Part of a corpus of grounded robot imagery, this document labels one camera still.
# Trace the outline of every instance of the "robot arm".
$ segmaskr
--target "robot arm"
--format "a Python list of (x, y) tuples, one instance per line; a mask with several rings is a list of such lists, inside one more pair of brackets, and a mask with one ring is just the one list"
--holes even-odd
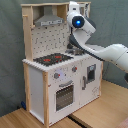
[(76, 2), (70, 2), (67, 22), (70, 27), (76, 28), (69, 38), (72, 45), (84, 50), (98, 60), (109, 61), (128, 73), (128, 48), (124, 45), (113, 44), (100, 51), (95, 51), (85, 45), (92, 33), (96, 31), (96, 25), (89, 18), (80, 14), (79, 4)]

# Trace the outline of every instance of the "kitchen hood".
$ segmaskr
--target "kitchen hood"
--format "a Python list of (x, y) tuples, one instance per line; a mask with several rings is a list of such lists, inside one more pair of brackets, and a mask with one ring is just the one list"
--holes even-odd
[(44, 16), (34, 22), (36, 27), (63, 23), (63, 18), (53, 15), (52, 6), (44, 6), (42, 13)]

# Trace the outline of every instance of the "control knob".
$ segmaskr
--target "control knob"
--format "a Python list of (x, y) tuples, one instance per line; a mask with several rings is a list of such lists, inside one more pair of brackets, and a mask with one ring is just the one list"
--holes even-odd
[(60, 76), (60, 74), (58, 74), (58, 73), (55, 73), (55, 74), (54, 74), (54, 78), (55, 78), (55, 79), (58, 79), (59, 76)]
[(73, 68), (72, 68), (72, 71), (73, 71), (73, 72), (76, 72), (76, 70), (77, 70), (77, 67), (73, 67)]

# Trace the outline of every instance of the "table surface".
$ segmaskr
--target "table surface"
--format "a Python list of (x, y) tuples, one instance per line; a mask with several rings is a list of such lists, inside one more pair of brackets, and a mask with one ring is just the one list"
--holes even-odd
[[(44, 125), (29, 112), (18, 109), (0, 118), (0, 128), (45, 128)], [(81, 128), (68, 117), (62, 119), (50, 128)]]
[(115, 128), (128, 118), (128, 89), (102, 80), (101, 97), (71, 117), (88, 128)]

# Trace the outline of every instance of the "toy kitchen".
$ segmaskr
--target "toy kitchen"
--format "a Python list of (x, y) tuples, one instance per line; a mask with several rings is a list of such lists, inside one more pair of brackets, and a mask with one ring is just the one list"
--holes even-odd
[[(78, 4), (89, 17), (90, 2)], [(70, 44), (69, 3), (21, 6), (26, 107), (48, 128), (101, 95), (102, 62)]]

